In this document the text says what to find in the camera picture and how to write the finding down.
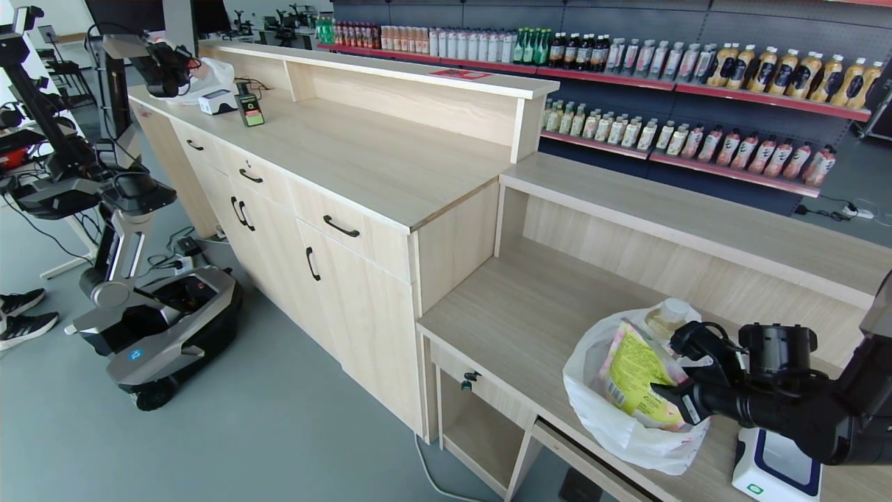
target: person's foot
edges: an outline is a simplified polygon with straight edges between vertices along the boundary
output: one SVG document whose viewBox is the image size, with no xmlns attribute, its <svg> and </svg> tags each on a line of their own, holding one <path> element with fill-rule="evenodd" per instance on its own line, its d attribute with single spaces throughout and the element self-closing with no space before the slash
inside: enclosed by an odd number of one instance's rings
<svg viewBox="0 0 892 502">
<path fill-rule="evenodd" d="M 23 341 L 35 339 L 50 331 L 59 321 L 59 313 L 36 316 L 18 315 L 6 318 L 6 331 L 0 333 L 0 350 L 19 345 Z"/>
<path fill-rule="evenodd" d="M 4 315 L 24 314 L 26 310 L 40 303 L 46 297 L 43 288 L 34 289 L 22 295 L 0 295 L 0 311 Z"/>
</svg>

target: pegboard wall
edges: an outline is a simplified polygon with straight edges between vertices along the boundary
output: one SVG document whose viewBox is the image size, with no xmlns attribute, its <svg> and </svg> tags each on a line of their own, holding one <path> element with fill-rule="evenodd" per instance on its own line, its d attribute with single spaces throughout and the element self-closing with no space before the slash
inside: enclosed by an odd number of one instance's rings
<svg viewBox="0 0 892 502">
<path fill-rule="evenodd" d="M 857 57 L 868 64 L 892 58 L 892 8 L 821 0 L 334 0 L 335 18 L 409 26 L 470 29 L 551 28 L 568 33 L 609 33 L 626 40 L 648 38 L 721 44 L 756 45 L 756 57 L 767 46 L 781 54 L 795 48 L 842 54 L 844 65 Z M 641 115 L 707 129 L 722 124 L 770 134 L 795 144 L 836 145 L 850 121 L 788 108 L 756 105 L 708 96 L 630 88 L 607 83 L 560 79 L 555 99 L 585 103 L 617 114 Z M 543 139 L 540 150 L 600 167 L 789 214 L 801 197 L 746 182 L 682 168 L 605 154 Z"/>
</svg>

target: counter top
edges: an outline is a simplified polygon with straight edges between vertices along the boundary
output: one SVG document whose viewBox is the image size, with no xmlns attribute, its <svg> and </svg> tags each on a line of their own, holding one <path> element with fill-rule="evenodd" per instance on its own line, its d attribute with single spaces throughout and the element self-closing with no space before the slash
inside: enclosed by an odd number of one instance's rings
<svg viewBox="0 0 892 502">
<path fill-rule="evenodd" d="M 417 230 L 511 164 L 508 147 L 324 99 L 264 91 L 266 123 L 211 116 L 128 89 L 130 99 L 184 121 L 395 222 Z"/>
<path fill-rule="evenodd" d="M 552 80 L 527 79 L 493 73 L 488 77 L 476 80 L 450 79 L 432 75 L 434 71 L 443 70 L 441 66 L 428 64 L 404 63 L 387 59 L 376 59 L 348 54 L 332 54 L 327 51 L 308 51 L 291 47 L 261 46 L 224 40 L 203 40 L 201 48 L 219 50 L 232 54 L 244 54 L 257 57 L 275 57 L 282 61 L 291 61 L 314 66 L 323 66 L 337 70 L 348 70 L 369 75 L 378 75 L 392 79 L 409 80 L 434 84 L 446 88 L 461 88 L 499 96 L 512 96 L 522 99 L 533 99 L 558 90 L 560 84 Z"/>
<path fill-rule="evenodd" d="M 746 205 L 533 154 L 501 182 L 870 308 L 892 249 Z"/>
</svg>

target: power cord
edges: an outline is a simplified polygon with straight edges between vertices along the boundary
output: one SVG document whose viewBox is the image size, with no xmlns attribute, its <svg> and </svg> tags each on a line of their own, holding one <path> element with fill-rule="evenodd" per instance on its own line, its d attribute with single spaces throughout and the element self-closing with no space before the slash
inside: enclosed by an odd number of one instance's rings
<svg viewBox="0 0 892 502">
<path fill-rule="evenodd" d="M 425 476 L 427 476 L 427 480 L 430 481 L 431 486 L 434 487 L 434 489 L 436 490 L 437 493 L 439 493 L 440 495 L 449 497 L 449 498 L 455 498 L 456 500 L 464 500 L 465 502 L 487 502 L 486 500 L 481 500 L 480 498 L 470 498 L 470 497 L 465 497 L 463 495 L 459 495 L 456 493 L 452 493 L 452 492 L 446 491 L 445 489 L 442 489 L 439 486 L 437 486 L 437 483 L 434 481 L 434 478 L 431 477 L 431 471 L 427 467 L 427 461 L 425 460 L 425 456 L 421 453 L 421 445 L 418 444 L 418 436 L 416 436 L 415 434 L 412 434 L 412 435 L 415 438 L 415 451 L 418 452 L 418 458 L 421 459 L 421 466 L 425 470 Z"/>
</svg>

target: plastic bag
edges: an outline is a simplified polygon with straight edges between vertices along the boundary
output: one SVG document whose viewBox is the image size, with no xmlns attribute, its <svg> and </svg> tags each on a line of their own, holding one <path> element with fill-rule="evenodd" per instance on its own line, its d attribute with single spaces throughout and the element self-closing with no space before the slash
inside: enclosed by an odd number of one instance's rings
<svg viewBox="0 0 892 502">
<path fill-rule="evenodd" d="M 189 83 L 179 88 L 176 97 L 161 97 L 174 105 L 198 105 L 198 98 L 212 90 L 227 88 L 235 93 L 235 68 L 210 57 L 201 59 L 202 66 L 192 71 Z"/>
<path fill-rule="evenodd" d="M 649 429 L 598 392 L 598 372 L 607 360 L 620 321 L 626 318 L 641 326 L 654 308 L 611 315 L 586 331 L 564 366 L 564 387 L 582 426 L 605 450 L 630 464 L 680 475 L 694 461 L 710 421 L 705 420 L 689 431 Z M 700 319 L 692 309 L 686 321 Z"/>
</svg>

